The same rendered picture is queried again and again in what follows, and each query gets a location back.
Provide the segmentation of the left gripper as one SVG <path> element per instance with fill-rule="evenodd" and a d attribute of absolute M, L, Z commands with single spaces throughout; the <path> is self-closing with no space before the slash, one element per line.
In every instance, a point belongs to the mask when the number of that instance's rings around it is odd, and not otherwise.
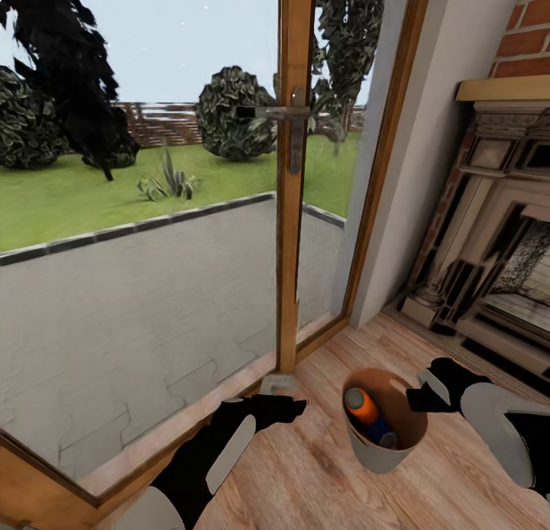
<path fill-rule="evenodd" d="M 266 427 L 276 422 L 292 423 L 297 416 L 301 416 L 307 407 L 307 401 L 293 401 L 292 396 L 261 396 L 254 395 L 267 407 L 268 419 Z"/>

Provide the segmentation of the trash can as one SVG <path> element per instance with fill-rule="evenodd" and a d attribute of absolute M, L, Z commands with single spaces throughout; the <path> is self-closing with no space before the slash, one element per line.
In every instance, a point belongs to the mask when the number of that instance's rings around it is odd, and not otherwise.
<path fill-rule="evenodd" d="M 409 382 L 385 369 L 366 367 L 356 370 L 347 380 L 342 396 L 342 409 L 349 431 L 349 437 L 357 461 L 371 473 L 378 476 L 391 474 L 422 443 L 429 429 L 429 412 L 414 412 L 406 394 L 401 393 L 388 380 L 396 380 L 406 389 L 415 389 Z M 395 432 L 399 445 L 395 451 L 373 445 L 361 437 L 361 427 L 354 421 L 353 414 L 345 409 L 345 393 L 350 388 L 363 389 L 377 406 L 377 411 Z M 359 443 L 360 438 L 365 444 Z"/>

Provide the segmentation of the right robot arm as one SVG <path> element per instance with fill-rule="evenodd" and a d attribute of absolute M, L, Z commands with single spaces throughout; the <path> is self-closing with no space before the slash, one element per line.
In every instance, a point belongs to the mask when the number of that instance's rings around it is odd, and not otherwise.
<path fill-rule="evenodd" d="M 449 359 L 417 370 L 421 389 L 406 389 L 414 412 L 460 412 L 517 486 L 550 503 L 550 406 L 493 384 Z"/>

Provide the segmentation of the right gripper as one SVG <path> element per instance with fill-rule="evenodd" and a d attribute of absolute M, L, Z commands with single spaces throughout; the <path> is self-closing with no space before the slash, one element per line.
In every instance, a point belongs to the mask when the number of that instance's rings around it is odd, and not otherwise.
<path fill-rule="evenodd" d="M 409 405 L 414 412 L 442 412 L 455 413 L 455 409 L 448 404 L 433 402 L 425 391 L 425 384 L 421 389 L 406 389 Z"/>

